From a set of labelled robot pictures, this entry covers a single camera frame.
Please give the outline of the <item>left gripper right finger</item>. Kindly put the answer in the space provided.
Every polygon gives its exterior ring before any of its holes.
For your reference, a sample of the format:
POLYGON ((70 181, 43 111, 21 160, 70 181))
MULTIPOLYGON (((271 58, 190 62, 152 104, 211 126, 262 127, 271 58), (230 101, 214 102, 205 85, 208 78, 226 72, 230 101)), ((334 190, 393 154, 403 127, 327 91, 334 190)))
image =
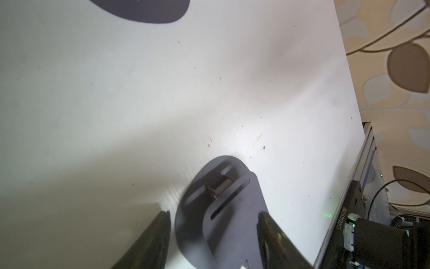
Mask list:
POLYGON ((256 228, 265 269, 313 269, 268 212, 259 213, 256 228))

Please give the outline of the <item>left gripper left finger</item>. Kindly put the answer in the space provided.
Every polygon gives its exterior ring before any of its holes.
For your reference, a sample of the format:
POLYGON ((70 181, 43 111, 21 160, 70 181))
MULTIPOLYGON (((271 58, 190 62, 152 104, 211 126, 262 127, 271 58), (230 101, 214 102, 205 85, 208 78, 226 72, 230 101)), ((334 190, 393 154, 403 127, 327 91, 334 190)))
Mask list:
POLYGON ((169 211, 161 211, 113 269, 163 269, 171 233, 169 211))

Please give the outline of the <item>grey phone stand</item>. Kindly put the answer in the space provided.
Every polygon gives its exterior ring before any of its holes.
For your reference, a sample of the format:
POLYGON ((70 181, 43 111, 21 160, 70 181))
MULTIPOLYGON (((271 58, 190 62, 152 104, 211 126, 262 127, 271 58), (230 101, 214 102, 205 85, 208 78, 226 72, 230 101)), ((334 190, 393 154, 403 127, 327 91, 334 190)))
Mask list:
POLYGON ((179 202, 178 247, 196 269, 261 269, 256 226, 266 210, 256 174, 236 157, 219 156, 199 171, 179 202))
POLYGON ((149 24, 168 24, 181 19, 190 0, 91 0, 106 12, 122 19, 149 24))

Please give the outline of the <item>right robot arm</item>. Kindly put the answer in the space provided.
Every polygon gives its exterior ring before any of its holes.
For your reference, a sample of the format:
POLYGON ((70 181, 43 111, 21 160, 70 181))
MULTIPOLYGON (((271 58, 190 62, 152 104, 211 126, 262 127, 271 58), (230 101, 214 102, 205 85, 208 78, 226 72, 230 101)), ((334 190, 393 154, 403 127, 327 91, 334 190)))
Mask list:
POLYGON ((347 263, 357 269, 428 269, 430 221, 400 215, 387 226, 349 214, 343 246, 347 263))

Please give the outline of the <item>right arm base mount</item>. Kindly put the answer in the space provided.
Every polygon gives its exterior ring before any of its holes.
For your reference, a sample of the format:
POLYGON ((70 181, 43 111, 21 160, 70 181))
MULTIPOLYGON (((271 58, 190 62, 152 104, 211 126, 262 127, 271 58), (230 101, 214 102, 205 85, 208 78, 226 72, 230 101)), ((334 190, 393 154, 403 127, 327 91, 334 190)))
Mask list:
POLYGON ((352 225, 348 215, 357 214, 363 217, 365 213, 366 204, 362 201, 361 183, 353 180, 321 250, 320 269, 346 269, 350 266, 353 253, 344 247, 344 229, 346 225, 352 225))

